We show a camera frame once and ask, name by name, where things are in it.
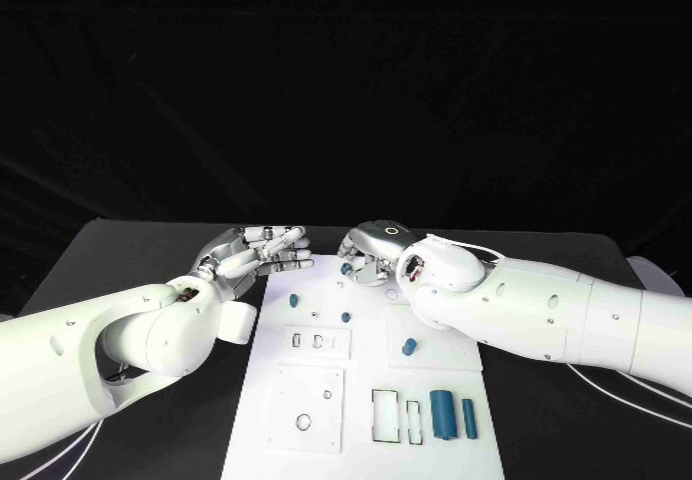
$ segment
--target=table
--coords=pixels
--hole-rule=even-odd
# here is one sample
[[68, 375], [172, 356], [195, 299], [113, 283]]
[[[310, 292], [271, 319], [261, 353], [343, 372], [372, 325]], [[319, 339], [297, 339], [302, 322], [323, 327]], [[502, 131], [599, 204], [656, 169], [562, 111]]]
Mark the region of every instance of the table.
[[[95, 220], [75, 237], [22, 313], [35, 313], [147, 283], [165, 283], [188, 272], [202, 246], [232, 226]], [[349, 227], [309, 227], [313, 252], [332, 254], [348, 230]], [[617, 245], [604, 236], [414, 231], [421, 236], [430, 232], [485, 245], [508, 256], [554, 263], [607, 281], [640, 287]], [[261, 279], [242, 297], [257, 307], [264, 286]], [[508, 479], [684, 475], [692, 444], [688, 429], [617, 403], [567, 366], [524, 359], [485, 345], [480, 353]], [[248, 356], [248, 346], [218, 341], [195, 374], [105, 420], [71, 479], [216, 480]], [[617, 389], [619, 394], [636, 398], [649, 408], [692, 421], [692, 412], [637, 390], [616, 373], [593, 368], [583, 371], [599, 384], [613, 391]], [[75, 437], [0, 465], [0, 478], [19, 479]]]

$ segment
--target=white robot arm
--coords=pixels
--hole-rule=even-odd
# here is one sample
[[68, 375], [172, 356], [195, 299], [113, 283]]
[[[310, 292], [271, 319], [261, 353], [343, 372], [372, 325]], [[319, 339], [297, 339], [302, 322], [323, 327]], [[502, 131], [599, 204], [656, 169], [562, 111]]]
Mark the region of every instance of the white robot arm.
[[[192, 373], [216, 338], [245, 344], [257, 310], [235, 302], [258, 275], [313, 265], [303, 227], [231, 229], [192, 272], [0, 323], [0, 463], [108, 417]], [[95, 347], [146, 373], [103, 378]]]
[[[470, 250], [485, 250], [482, 261]], [[526, 358], [610, 368], [692, 396], [692, 300], [623, 287], [567, 268], [368, 222], [339, 256], [366, 255], [342, 272], [365, 285], [395, 275], [420, 320]]]

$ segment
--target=black curtain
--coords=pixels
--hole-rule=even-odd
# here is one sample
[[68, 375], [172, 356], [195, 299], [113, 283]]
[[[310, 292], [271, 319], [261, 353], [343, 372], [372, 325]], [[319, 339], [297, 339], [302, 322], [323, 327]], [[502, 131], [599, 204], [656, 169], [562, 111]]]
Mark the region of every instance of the black curtain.
[[686, 24], [189, 5], [0, 10], [6, 309], [97, 217], [584, 231], [626, 253], [666, 238], [679, 267]]

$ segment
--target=blue cylinder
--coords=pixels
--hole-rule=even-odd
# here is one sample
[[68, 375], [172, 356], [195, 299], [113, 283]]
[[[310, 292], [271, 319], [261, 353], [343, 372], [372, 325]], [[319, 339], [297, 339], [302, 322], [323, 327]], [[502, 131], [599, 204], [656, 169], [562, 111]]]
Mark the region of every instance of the blue cylinder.
[[408, 356], [414, 353], [414, 350], [415, 350], [415, 340], [413, 338], [410, 338], [407, 340], [407, 343], [401, 347], [401, 353], [404, 353], [404, 355]]
[[433, 390], [430, 392], [430, 404], [436, 438], [441, 438], [443, 440], [457, 438], [457, 418], [454, 417], [451, 392], [447, 390]]
[[479, 432], [476, 431], [476, 415], [473, 414], [473, 402], [464, 398], [462, 400], [462, 406], [464, 408], [464, 425], [466, 436], [476, 440], [479, 438]]

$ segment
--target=oval hole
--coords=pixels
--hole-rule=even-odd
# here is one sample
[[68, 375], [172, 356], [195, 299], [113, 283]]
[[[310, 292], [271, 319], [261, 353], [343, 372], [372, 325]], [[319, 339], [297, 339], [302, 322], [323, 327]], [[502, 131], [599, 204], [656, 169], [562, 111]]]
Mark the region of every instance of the oval hole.
[[299, 418], [296, 419], [296, 426], [302, 432], [310, 428], [310, 415], [299, 415]]
[[51, 348], [54, 349], [56, 355], [62, 357], [62, 354], [65, 353], [65, 348], [62, 348], [61, 341], [55, 338], [55, 336], [51, 337]]

